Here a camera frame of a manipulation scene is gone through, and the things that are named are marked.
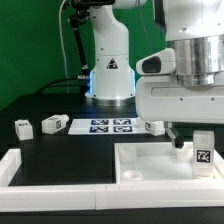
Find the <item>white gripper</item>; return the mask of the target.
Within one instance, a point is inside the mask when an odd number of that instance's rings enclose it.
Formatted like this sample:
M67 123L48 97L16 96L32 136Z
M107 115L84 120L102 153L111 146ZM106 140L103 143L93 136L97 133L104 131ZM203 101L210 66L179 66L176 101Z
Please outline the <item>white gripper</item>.
M224 124L224 80L208 86L183 87L175 76L144 76L136 86L136 112L145 121L164 123L172 146L181 149L183 136L171 122Z

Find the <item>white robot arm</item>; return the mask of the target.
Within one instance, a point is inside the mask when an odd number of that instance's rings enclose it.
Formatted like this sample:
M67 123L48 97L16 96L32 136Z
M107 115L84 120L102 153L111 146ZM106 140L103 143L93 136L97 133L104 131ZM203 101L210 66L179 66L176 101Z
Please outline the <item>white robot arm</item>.
M131 69L128 29L113 10L146 2L72 1L94 31L87 99L103 105L133 99L145 121L224 124L224 0L154 0L166 48Z

